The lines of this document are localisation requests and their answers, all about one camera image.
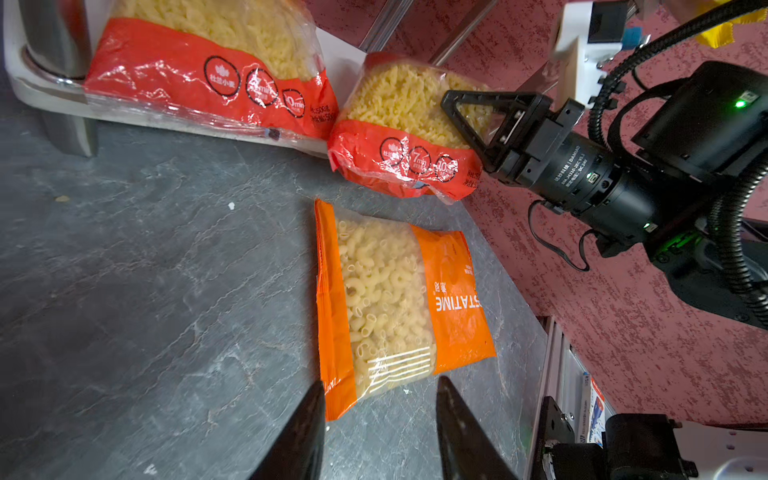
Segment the orange macaroni bag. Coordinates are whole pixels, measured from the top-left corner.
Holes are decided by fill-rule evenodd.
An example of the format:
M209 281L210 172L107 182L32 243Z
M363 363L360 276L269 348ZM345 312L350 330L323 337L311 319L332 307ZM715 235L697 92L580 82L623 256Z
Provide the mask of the orange macaroni bag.
M460 231L430 231L314 203L326 418L496 355Z

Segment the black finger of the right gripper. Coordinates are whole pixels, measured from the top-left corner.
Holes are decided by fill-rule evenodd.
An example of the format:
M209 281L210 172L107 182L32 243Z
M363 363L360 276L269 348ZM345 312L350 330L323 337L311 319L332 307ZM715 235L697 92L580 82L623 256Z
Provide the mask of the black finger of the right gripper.
M550 97L522 91L449 90L441 101L443 112L488 173L522 152L551 106Z

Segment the yellow spaghetti bag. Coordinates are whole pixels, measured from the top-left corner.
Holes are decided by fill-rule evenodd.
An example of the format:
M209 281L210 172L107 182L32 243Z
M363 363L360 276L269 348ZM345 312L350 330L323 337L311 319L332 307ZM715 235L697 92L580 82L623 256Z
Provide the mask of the yellow spaghetti bag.
M730 0L699 0L696 1L695 13L704 14L715 7L729 3ZM704 46L717 49L735 42L734 28L737 25L763 23L767 19L767 9L756 10L741 17L734 18L722 24L714 26L695 37L695 40Z

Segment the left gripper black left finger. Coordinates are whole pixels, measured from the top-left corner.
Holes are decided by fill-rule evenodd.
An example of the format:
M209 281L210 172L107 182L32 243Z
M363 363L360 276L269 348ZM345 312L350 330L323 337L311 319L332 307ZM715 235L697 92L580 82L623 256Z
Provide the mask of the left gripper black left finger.
M249 479L319 479L326 428L325 412L324 386L322 381L317 380L307 390Z

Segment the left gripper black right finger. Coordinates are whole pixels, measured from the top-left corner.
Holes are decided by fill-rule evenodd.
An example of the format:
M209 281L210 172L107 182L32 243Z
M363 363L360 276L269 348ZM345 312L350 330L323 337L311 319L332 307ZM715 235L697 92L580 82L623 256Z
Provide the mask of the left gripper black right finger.
M444 479L516 479L446 376L438 379L436 429Z

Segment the red macaroni bag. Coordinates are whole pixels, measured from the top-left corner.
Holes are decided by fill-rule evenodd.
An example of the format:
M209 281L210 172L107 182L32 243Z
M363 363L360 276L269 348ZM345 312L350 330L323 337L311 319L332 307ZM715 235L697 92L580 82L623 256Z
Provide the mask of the red macaroni bag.
M339 114L302 1L117 1L84 89L92 102L311 139Z
M441 108L449 90L487 85L405 56L366 56L327 141L333 170L398 198L460 201L478 186L482 163Z

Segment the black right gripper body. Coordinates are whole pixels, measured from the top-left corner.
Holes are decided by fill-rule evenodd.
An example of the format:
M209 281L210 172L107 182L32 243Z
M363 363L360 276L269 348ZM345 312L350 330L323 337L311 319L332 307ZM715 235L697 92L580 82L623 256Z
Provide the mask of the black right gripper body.
M767 78L708 61L651 88L663 104L624 147L574 132L580 107L551 111L541 94L500 98L500 180L567 212L614 257L641 245L685 303L758 328L767 325L767 226L746 207L767 177Z

